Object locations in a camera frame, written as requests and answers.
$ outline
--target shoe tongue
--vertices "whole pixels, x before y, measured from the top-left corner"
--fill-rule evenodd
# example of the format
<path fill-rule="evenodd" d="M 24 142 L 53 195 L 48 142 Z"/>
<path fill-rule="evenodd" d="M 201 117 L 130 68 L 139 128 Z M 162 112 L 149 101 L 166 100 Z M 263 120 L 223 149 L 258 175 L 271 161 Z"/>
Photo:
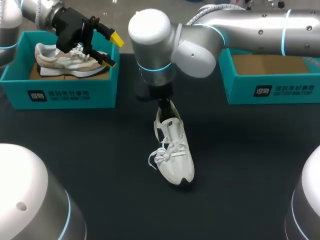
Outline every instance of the shoe tongue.
<path fill-rule="evenodd" d="M 181 134 L 180 120 L 176 117 L 169 118 L 162 122 L 171 141 L 178 140 Z"/>

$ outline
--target cable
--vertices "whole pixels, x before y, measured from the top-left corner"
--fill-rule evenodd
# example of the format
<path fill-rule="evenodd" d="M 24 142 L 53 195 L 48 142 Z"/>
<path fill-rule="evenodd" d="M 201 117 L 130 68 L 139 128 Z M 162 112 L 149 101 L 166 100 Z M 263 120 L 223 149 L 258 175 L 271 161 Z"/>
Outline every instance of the cable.
<path fill-rule="evenodd" d="M 36 14 L 35 14 L 35 26 L 37 29 L 42 30 L 40 28 L 40 11 L 41 11 L 41 0 L 37 0 L 37 5 L 36 5 Z"/>
<path fill-rule="evenodd" d="M 206 8 L 205 10 L 197 13 L 188 23 L 186 24 L 187 26 L 190 26 L 194 24 L 198 19 L 203 17 L 204 15 L 207 15 L 209 13 L 212 13 L 217 10 L 222 10 L 222 9 L 234 9 L 234 10 L 245 10 L 244 8 L 233 5 L 233 4 L 218 4 L 218 5 L 213 5 L 211 7 Z"/>
<path fill-rule="evenodd" d="M 307 60 L 309 63 L 317 66 L 318 68 L 320 68 L 320 62 L 313 59 L 312 57 L 304 57 L 305 60 Z"/>
<path fill-rule="evenodd" d="M 4 5 L 4 0 L 0 0 L 0 27 L 1 27 L 2 16 L 3 16 L 3 5 Z"/>

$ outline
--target beige sneaker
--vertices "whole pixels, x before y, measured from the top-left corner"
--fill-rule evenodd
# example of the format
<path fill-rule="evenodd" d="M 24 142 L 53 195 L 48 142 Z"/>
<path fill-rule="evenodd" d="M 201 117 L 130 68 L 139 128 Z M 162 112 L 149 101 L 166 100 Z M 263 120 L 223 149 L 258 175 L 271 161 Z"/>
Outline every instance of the beige sneaker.
<path fill-rule="evenodd" d="M 83 54 L 82 51 L 83 47 L 80 44 L 65 54 L 56 45 L 38 43 L 35 46 L 34 56 L 39 74 L 44 77 L 72 75 L 78 78 L 88 78 L 109 70 L 109 67 L 100 65 L 97 60 Z"/>

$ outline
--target box label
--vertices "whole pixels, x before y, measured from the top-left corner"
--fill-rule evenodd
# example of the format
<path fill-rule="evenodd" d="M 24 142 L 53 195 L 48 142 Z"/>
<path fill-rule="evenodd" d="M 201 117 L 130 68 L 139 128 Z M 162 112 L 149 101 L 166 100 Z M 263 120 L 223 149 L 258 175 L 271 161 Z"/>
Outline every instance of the box label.
<path fill-rule="evenodd" d="M 89 101 L 88 91 L 48 91 L 51 101 Z"/>
<path fill-rule="evenodd" d="M 270 95 L 272 85 L 258 85 L 255 87 L 254 97 L 268 97 Z"/>
<path fill-rule="evenodd" d="M 28 95 L 32 102 L 47 102 L 46 95 L 42 90 L 28 90 Z"/>
<path fill-rule="evenodd" d="M 306 96 L 311 95 L 315 90 L 315 85 L 292 85 L 276 86 L 273 96 Z"/>

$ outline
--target teal box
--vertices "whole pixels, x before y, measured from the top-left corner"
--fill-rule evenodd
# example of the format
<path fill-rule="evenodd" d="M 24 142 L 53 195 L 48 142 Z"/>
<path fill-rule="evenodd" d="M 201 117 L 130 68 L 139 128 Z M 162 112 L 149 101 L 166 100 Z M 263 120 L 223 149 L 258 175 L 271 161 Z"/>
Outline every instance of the teal box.
<path fill-rule="evenodd" d="M 310 73 L 238 75 L 232 55 L 251 52 L 224 49 L 219 58 L 228 103 L 300 104 L 320 103 L 320 67 L 304 60 Z"/>
<path fill-rule="evenodd" d="M 25 31 L 18 42 L 14 63 L 7 66 L 0 83 L 16 110 L 114 108 L 119 73 L 119 48 L 94 32 L 93 49 L 111 55 L 117 62 L 109 79 L 32 80 L 37 43 L 56 44 L 57 36 L 46 31 Z"/>

